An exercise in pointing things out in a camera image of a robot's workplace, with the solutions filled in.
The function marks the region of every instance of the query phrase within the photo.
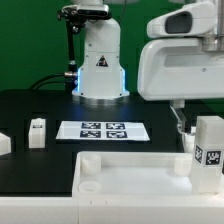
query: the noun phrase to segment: white plastic container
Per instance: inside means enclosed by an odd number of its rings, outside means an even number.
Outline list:
[[[86,174],[82,158],[101,157],[101,171]],[[192,195],[192,154],[81,152],[72,195],[79,224],[222,224],[224,184],[216,195]],[[87,192],[80,186],[93,183]],[[101,186],[96,192],[94,184]]]

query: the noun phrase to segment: metal pole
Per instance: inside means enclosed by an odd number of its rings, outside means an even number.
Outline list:
[[[204,51],[224,51],[224,0],[217,0],[217,33],[203,39]]]

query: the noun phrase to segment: warning label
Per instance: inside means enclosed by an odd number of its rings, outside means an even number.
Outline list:
[[[104,57],[104,55],[102,55],[102,57],[100,58],[100,60],[97,62],[96,66],[99,67],[108,67],[107,61]]]

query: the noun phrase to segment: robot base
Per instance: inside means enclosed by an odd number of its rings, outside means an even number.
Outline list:
[[[129,92],[127,91],[125,94],[118,98],[111,98],[111,99],[97,99],[97,98],[88,98],[81,95],[78,95],[77,92],[72,92],[72,98],[76,102],[95,105],[95,106],[112,106],[121,103],[127,103],[129,100]]]

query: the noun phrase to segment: white block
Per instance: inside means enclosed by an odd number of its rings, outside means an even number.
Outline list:
[[[193,153],[195,141],[196,127],[191,127],[191,133],[186,133],[182,136],[184,152]]]
[[[93,175],[101,172],[101,156],[97,154],[82,156],[82,172]]]
[[[196,130],[192,193],[218,193],[224,156],[224,120],[218,116],[198,117]]]
[[[0,133],[0,156],[11,153],[11,139]]]
[[[46,120],[33,119],[31,120],[29,130],[29,148],[45,148],[46,139]]]

